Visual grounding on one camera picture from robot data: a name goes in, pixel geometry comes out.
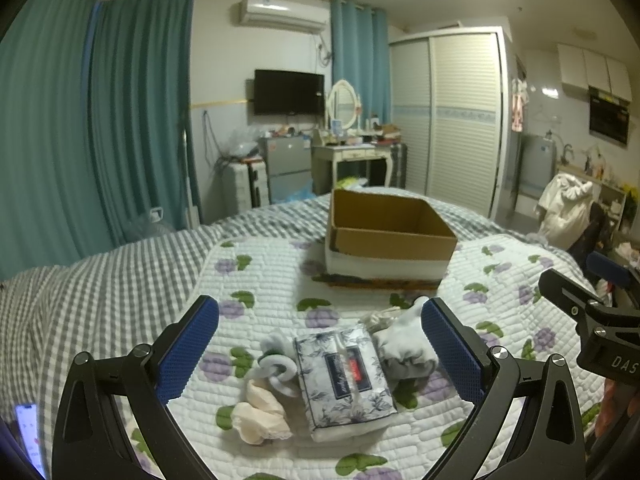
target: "quilted mat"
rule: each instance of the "quilted mat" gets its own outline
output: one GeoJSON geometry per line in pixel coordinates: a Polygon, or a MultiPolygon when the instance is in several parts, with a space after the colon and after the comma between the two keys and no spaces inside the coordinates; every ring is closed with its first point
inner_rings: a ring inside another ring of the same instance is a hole
{"type": "MultiPolygon", "coordinates": [[[[244,375],[260,355],[260,340],[275,329],[294,337],[347,326],[390,304],[408,308],[420,291],[331,288],[313,280],[322,273],[321,244],[275,238],[238,238],[207,257],[185,311],[199,294],[220,302],[220,325],[182,397],[169,409],[191,445],[221,480],[401,480],[421,479],[453,441],[472,405],[462,401],[446,375],[391,384],[400,411],[383,431],[316,444],[309,435],[301,399],[283,399],[292,439],[263,446],[243,443],[230,426],[233,406],[244,400],[244,375]]],[[[598,411],[604,379],[577,367],[579,338],[567,316],[540,296],[542,270],[554,266],[588,284],[566,263],[539,246],[508,235],[461,242],[440,285],[443,298],[463,324],[492,346],[516,357],[545,360],[552,352],[570,364],[583,423],[598,411]]],[[[481,474],[504,453],[522,408],[515,399],[481,474]]],[[[128,431],[141,463],[160,476],[140,432],[128,431]]]]}

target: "wardrobe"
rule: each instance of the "wardrobe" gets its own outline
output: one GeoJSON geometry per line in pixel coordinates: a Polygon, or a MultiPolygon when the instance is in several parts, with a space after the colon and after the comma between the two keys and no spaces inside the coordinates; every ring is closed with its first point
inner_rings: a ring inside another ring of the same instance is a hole
{"type": "Polygon", "coordinates": [[[404,36],[390,45],[392,120],[406,188],[500,221],[517,198],[511,131],[516,57],[501,27],[404,36]]]}

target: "yellow trim strip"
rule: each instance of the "yellow trim strip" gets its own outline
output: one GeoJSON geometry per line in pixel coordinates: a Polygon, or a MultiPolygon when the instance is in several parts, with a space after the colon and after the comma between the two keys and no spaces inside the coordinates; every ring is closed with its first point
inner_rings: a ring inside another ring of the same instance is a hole
{"type": "Polygon", "coordinates": [[[189,108],[194,110],[196,108],[209,108],[210,106],[224,106],[224,105],[240,105],[243,103],[248,103],[253,101],[253,99],[231,99],[229,101],[209,101],[207,103],[196,103],[190,105],[189,108]]]}

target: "black label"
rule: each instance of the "black label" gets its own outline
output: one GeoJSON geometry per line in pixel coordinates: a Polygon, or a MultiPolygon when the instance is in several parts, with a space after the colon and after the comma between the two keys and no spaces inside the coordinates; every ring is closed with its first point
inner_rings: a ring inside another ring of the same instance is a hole
{"type": "MultiPolygon", "coordinates": [[[[325,354],[324,360],[329,370],[329,377],[331,379],[331,386],[334,389],[335,398],[343,399],[349,397],[351,395],[351,389],[340,356],[337,353],[325,354]]],[[[366,392],[370,390],[371,381],[369,380],[369,375],[364,367],[360,350],[355,346],[347,348],[347,365],[349,367],[348,372],[353,377],[358,391],[366,392]]]]}

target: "metal screw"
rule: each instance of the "metal screw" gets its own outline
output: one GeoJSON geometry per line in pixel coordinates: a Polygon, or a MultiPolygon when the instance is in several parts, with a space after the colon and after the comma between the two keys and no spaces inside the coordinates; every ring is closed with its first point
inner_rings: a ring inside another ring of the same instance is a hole
{"type": "Polygon", "coordinates": [[[504,346],[494,346],[491,348],[491,354],[496,359],[506,359],[509,355],[509,351],[504,346]]]}
{"type": "Polygon", "coordinates": [[[136,357],[144,357],[145,355],[148,355],[149,352],[151,352],[151,346],[146,343],[136,345],[133,348],[133,355],[136,357]]]}
{"type": "Polygon", "coordinates": [[[553,354],[551,356],[551,362],[556,366],[564,366],[566,364],[564,357],[562,357],[560,354],[553,354]]]}
{"type": "Polygon", "coordinates": [[[74,357],[74,362],[77,365],[83,365],[88,360],[89,360],[89,354],[87,352],[80,352],[76,357],[74,357]]]}

